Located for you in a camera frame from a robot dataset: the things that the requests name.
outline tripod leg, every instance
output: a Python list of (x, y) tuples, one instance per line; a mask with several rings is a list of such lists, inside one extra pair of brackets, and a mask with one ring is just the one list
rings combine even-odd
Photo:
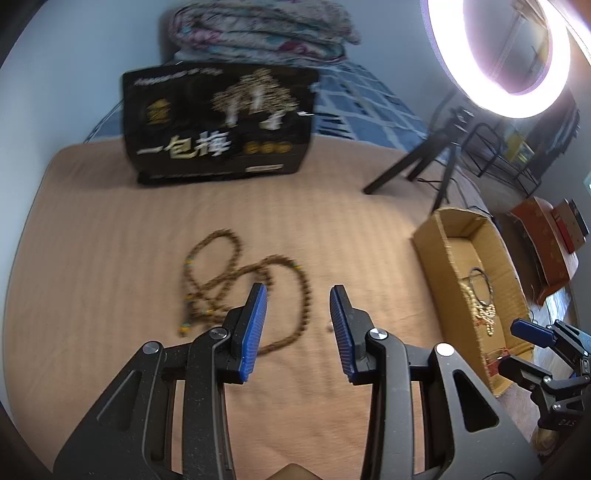
[(437, 210), (443, 201), (443, 198), (447, 194), (447, 187), (452, 179), (453, 171), (456, 168), (456, 159), (459, 153), (459, 145), (452, 145), (449, 151), (449, 159), (447, 161), (447, 166), (445, 167), (445, 173), (443, 174), (443, 179), (441, 180), (441, 186), (437, 191), (437, 197), (435, 198), (435, 202), (433, 203), (433, 207), (431, 211), (434, 212)]
[(419, 158), (423, 158), (428, 152), (430, 152), (433, 149), (433, 142), (435, 140), (436, 140), (436, 137), (427, 138), (422, 144), (420, 144), (417, 148), (415, 148), (412, 152), (410, 152), (406, 157), (402, 158), (400, 161), (395, 163), (391, 168), (389, 168), (384, 173), (382, 173), (372, 183), (367, 185), (363, 189), (363, 193), (365, 193), (367, 195), (371, 195), (378, 188), (380, 188), (384, 183), (389, 182), (396, 175), (398, 175), (400, 172), (402, 172), (405, 168), (408, 168), (414, 162), (419, 160)]
[(429, 151), (423, 155), (423, 159), (417, 164), (411, 173), (408, 174), (407, 180), (413, 181), (429, 166), (429, 164), (437, 158), (437, 156), (449, 145), (450, 138), (447, 135), (433, 136), (433, 141), (429, 144)]

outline ring light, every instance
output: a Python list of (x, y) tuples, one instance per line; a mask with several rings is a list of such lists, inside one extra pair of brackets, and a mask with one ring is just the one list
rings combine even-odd
[(569, 76), (570, 43), (563, 17), (548, 2), (538, 0), (550, 36), (545, 75), (528, 90), (509, 93), (481, 71), (466, 33), (463, 0), (427, 0), (431, 30), (441, 59), (458, 87), (477, 105), (510, 118), (537, 115), (552, 105)]

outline mattress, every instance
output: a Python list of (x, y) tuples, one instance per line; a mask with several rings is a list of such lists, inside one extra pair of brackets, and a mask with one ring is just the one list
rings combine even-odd
[[(318, 71), (315, 134), (404, 151), (411, 151), (427, 138), (423, 121), (361, 65), (346, 61), (319, 67)], [(121, 135), (122, 114), (119, 105), (89, 140)]]
[[(217, 229), (243, 240), (239, 265), (271, 254), (296, 259), (313, 302), (308, 331), (258, 359), (245, 385), (226, 390), (237, 476), (267, 478), (290, 462), (325, 480), (359, 478), (370, 387), (342, 372), (329, 330), (329, 290), (344, 284), (353, 304), (404, 342), (441, 341), (411, 235), (435, 192), (397, 178), (377, 194), (365, 184), (403, 155), (360, 142), (315, 137), (297, 174), (147, 189), (135, 184), (121, 140), (74, 145), (50, 163), (22, 236), (4, 326), (5, 376), (15, 423), (49, 467), (80, 419), (127, 360), (149, 340), (165, 346), (184, 320), (184, 258)], [(433, 164), (424, 177), (438, 179)], [(478, 193), (462, 182), (463, 195)], [(450, 204), (461, 206), (457, 188)], [(229, 255), (223, 240), (197, 257), (211, 278)], [(289, 271), (275, 286), (262, 343), (290, 333), (300, 292)], [(252, 278), (228, 303), (242, 305)], [(175, 409), (179, 418), (180, 406)], [(415, 411), (420, 411), (415, 399)], [(416, 423), (417, 461), (421, 423)], [(178, 469), (180, 432), (174, 431)]]

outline blue checkered sheet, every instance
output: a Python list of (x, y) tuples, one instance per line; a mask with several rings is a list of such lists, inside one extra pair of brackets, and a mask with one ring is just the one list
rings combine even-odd
[[(350, 61), (320, 67), (314, 133), (411, 151), (425, 138), (422, 120), (366, 69)], [(114, 109), (88, 140), (122, 134)]]

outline open cardboard box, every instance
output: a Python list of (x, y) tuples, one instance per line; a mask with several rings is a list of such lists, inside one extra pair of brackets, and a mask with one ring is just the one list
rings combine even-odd
[[(529, 308), (498, 230), (480, 213), (442, 208), (414, 232), (413, 240), (445, 341), (456, 348), (493, 394), (500, 396), (511, 381), (490, 367), (498, 357), (497, 352), (531, 361), (534, 346), (511, 335), (511, 323), (516, 318), (527, 319)], [(485, 323), (474, 317), (472, 302), (462, 289), (462, 284), (469, 284), (474, 267), (486, 273), (492, 287), (496, 309), (492, 336), (487, 334)], [(487, 301), (489, 290), (485, 278), (474, 275), (472, 283), (477, 297)]]

